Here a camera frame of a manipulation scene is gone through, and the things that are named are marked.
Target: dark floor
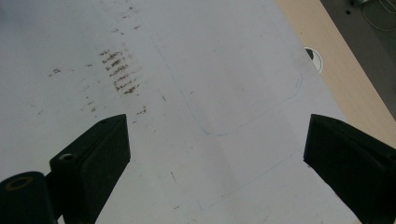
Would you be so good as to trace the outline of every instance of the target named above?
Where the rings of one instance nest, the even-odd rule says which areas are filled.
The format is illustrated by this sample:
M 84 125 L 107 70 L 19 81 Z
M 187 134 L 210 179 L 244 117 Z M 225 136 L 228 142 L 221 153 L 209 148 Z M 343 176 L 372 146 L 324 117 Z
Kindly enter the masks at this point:
M 350 0 L 321 3 L 396 119 L 396 30 L 376 30 L 364 19 L 362 10 L 372 24 L 382 29 L 396 26 L 396 14 L 388 13 L 378 0 L 370 0 L 363 8 L 352 7 Z

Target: white board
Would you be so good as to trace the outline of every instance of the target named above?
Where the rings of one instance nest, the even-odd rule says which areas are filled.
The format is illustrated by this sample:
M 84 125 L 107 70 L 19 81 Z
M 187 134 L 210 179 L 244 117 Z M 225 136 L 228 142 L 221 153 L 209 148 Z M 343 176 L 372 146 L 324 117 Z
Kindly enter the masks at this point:
M 356 220 L 303 162 L 310 114 L 343 115 L 275 1 L 6 1 L 0 50 L 2 180 L 125 113 L 97 223 Z

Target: wire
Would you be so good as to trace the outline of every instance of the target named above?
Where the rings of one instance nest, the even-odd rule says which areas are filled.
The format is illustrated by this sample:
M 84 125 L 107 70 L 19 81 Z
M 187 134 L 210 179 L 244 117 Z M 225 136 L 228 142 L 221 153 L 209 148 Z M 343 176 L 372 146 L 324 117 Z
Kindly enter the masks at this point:
M 381 6 L 390 14 L 396 14 L 396 6 L 394 5 L 396 2 L 392 2 L 390 0 L 378 0 L 378 2 L 381 4 Z M 378 27 L 377 25 L 373 24 L 366 16 L 364 7 L 366 6 L 367 3 L 364 3 L 363 6 L 361 7 L 361 14 L 363 15 L 363 18 L 371 25 L 373 26 L 376 30 L 383 31 L 383 32 L 389 32 L 389 31 L 394 31 L 396 30 L 396 26 L 384 29 L 381 27 Z

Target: gray floor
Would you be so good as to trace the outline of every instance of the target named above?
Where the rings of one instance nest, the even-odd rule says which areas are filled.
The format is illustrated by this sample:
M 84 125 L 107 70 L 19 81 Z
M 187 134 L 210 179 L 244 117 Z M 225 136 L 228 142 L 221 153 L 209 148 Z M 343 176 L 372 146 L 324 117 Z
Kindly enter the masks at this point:
M 396 119 L 396 30 L 376 30 L 364 19 L 362 7 L 352 7 L 349 0 L 321 2 Z M 363 9 L 374 25 L 396 26 L 396 14 L 389 14 L 378 0 L 367 2 Z

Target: black mechanical part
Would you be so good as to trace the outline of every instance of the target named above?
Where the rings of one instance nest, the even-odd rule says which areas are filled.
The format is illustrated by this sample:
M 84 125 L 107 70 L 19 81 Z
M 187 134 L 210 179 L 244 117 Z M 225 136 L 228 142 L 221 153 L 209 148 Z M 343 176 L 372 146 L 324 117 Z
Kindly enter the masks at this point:
M 362 223 L 396 217 L 396 150 L 338 119 L 312 115 L 304 161 Z
M 101 120 L 50 160 L 46 177 L 29 172 L 0 184 L 0 223 L 53 224 L 60 215 L 94 223 L 130 159 L 126 116 Z

